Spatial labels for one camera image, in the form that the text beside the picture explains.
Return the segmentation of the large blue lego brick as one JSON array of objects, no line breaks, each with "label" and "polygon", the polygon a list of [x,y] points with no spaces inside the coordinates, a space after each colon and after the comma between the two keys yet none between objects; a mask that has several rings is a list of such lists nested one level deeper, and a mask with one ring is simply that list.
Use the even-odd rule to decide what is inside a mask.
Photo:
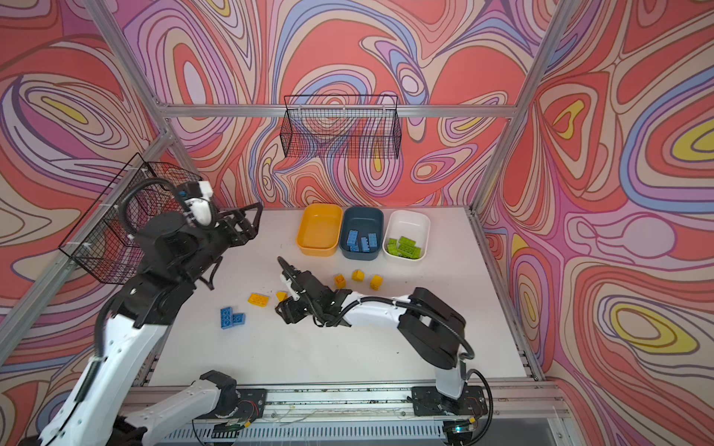
[{"label": "large blue lego brick", "polygon": [[219,315],[221,316],[221,329],[232,328],[232,326],[234,325],[234,319],[232,319],[232,316],[234,315],[232,313],[232,308],[222,308],[219,311]]}]

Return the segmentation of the green lego brick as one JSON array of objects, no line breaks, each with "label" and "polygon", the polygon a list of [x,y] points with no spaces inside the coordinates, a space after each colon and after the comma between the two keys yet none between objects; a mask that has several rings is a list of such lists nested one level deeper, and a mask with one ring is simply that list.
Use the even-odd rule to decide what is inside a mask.
[{"label": "green lego brick", "polygon": [[392,256],[411,260],[418,260],[422,257],[422,248],[417,246],[414,240],[403,236],[399,239],[388,239],[387,252]]}]

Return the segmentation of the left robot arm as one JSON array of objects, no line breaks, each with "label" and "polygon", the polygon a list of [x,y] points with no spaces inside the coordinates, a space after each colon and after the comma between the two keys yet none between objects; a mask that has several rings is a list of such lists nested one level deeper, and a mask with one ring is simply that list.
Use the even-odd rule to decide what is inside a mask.
[{"label": "left robot arm", "polygon": [[61,410],[23,445],[154,445],[197,417],[232,418],[242,398],[234,378],[209,371],[144,413],[121,406],[148,355],[198,284],[209,290],[227,250],[258,236],[263,205],[221,211],[206,181],[143,180],[117,206],[143,257],[136,274],[100,309],[94,354]]}]

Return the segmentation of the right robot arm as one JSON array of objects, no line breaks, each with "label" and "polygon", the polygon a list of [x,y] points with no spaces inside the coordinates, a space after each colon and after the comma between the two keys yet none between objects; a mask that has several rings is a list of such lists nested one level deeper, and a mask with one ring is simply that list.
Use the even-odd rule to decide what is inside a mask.
[{"label": "right robot arm", "polygon": [[436,390],[445,398],[462,396],[466,362],[475,357],[466,340],[466,321],[430,290],[417,287],[401,297],[371,297],[350,289],[333,290],[310,271],[300,271],[279,256],[288,298],[275,312],[287,324],[307,317],[320,328],[377,326],[394,328],[420,358],[434,367]]}]

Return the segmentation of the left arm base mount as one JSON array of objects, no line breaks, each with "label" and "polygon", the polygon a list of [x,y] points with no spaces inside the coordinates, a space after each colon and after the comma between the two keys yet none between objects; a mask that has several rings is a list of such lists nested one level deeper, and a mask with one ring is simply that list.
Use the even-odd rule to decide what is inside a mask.
[{"label": "left arm base mount", "polygon": [[267,395],[266,388],[238,388],[222,392],[214,416],[254,422],[264,414]]}]

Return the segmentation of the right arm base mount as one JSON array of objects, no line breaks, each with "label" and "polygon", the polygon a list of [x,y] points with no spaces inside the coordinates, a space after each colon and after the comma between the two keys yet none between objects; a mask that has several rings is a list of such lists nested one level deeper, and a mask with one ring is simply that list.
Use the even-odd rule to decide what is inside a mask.
[{"label": "right arm base mount", "polygon": [[480,418],[489,413],[485,389],[466,386],[457,399],[439,393],[435,387],[413,387],[407,398],[416,416],[470,416]]}]

